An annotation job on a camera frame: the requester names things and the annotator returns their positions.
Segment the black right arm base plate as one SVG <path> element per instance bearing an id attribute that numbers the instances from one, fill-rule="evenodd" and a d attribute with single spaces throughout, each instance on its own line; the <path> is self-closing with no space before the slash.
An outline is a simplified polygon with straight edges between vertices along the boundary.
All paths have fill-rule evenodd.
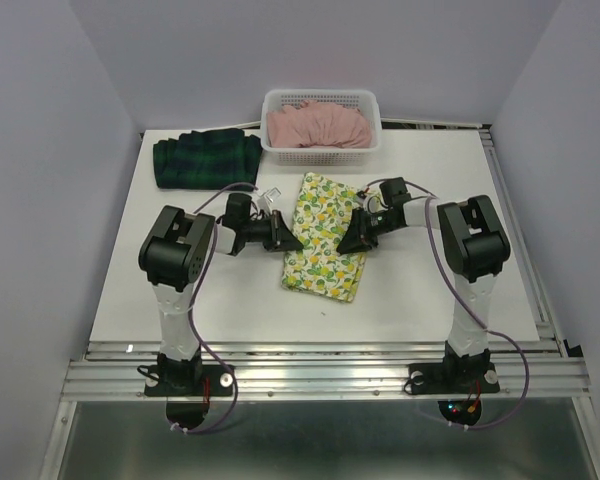
<path id="1" fill-rule="evenodd" d="M 441 363 L 415 363 L 402 390 L 409 396 L 439 396 L 440 420 L 470 430 L 478 427 L 482 396 L 499 393 L 500 384 L 493 364 L 486 370 L 451 373 Z"/>

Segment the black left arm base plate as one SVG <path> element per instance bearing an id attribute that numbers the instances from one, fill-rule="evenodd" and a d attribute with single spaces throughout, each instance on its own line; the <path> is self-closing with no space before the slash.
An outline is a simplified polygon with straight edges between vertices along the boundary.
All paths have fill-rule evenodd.
<path id="1" fill-rule="evenodd" d="M 145 381 L 144 396 L 165 399 L 165 416 L 170 428 L 185 435 L 211 433 L 227 419 L 238 399 L 233 371 L 220 365 L 186 369 L 172 374 L 158 365 L 140 365 L 136 371 Z M 230 400 L 219 420 L 206 422 L 212 400 Z"/>

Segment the lemon print skirt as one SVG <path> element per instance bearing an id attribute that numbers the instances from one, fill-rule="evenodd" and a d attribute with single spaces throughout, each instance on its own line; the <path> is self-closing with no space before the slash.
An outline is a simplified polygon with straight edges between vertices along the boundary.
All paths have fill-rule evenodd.
<path id="1" fill-rule="evenodd" d="M 339 254 L 351 214 L 358 206 L 354 188 L 318 173 L 304 175 L 291 231 L 300 251 L 284 256 L 281 285 L 289 291 L 351 303 L 364 270 L 364 253 Z"/>

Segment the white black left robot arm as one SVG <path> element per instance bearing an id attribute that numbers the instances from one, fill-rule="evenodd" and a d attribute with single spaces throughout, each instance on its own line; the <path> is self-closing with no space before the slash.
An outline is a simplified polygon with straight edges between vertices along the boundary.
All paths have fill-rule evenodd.
<path id="1" fill-rule="evenodd" d="M 219 361 L 205 365 L 202 346 L 191 328 L 192 297 L 203 280 L 213 251 L 238 255 L 249 243 L 268 252 L 300 251 L 302 243 L 273 207 L 280 191 L 256 196 L 229 195 L 216 218 L 162 209 L 139 252 L 139 267 L 152 285 L 159 309 L 161 343 L 156 363 L 141 365 L 147 397 L 229 397 L 234 394 L 232 368 Z"/>

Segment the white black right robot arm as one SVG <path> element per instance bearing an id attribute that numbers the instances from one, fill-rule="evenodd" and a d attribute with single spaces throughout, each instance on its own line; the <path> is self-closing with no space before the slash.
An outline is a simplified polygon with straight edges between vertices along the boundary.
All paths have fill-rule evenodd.
<path id="1" fill-rule="evenodd" d="M 358 191 L 358 207 L 351 213 L 337 251 L 363 253 L 378 247 L 381 235 L 423 227 L 434 260 L 455 304 L 452 326 L 438 362 L 412 363 L 404 390 L 410 395 L 465 393 L 480 387 L 499 389 L 488 344 L 488 315 L 497 276 L 511 255 L 504 227 L 486 195 L 462 202 L 442 202 L 401 177 L 378 181 L 381 199 L 372 204 L 369 190 Z"/>

